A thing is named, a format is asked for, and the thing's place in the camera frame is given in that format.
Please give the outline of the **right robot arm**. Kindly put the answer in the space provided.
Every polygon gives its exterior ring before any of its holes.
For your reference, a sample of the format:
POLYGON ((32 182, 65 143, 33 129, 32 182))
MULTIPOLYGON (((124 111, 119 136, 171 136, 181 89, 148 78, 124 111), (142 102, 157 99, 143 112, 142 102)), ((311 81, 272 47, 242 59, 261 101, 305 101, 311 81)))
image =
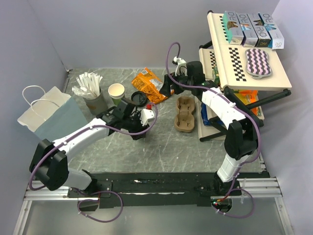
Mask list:
POLYGON ((199 61, 185 62, 174 57, 176 70, 167 72, 160 93, 169 96, 171 91, 180 94, 185 90, 199 98, 222 121, 226 128, 224 148, 225 159, 217 171, 219 177, 214 182, 214 191, 225 195, 231 188, 240 168, 250 163, 253 153, 260 153, 260 131, 258 122, 251 114, 238 108, 237 104, 225 97, 219 88, 205 83, 202 64, 199 61))

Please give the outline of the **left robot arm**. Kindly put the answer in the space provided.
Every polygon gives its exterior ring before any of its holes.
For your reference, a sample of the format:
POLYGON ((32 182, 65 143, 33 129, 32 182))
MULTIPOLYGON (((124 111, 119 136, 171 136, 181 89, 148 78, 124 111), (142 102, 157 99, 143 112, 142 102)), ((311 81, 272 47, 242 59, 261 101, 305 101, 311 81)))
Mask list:
POLYGON ((158 117, 157 106, 154 103, 151 106, 151 109, 139 109, 124 98, 73 133, 54 141, 39 142, 29 167, 29 188, 39 190, 32 185, 37 179, 43 184, 41 188, 50 191, 67 186, 78 189, 86 197, 93 196, 101 188, 98 180, 87 170, 70 168, 69 161, 86 147, 116 132, 133 140, 144 138, 158 117))

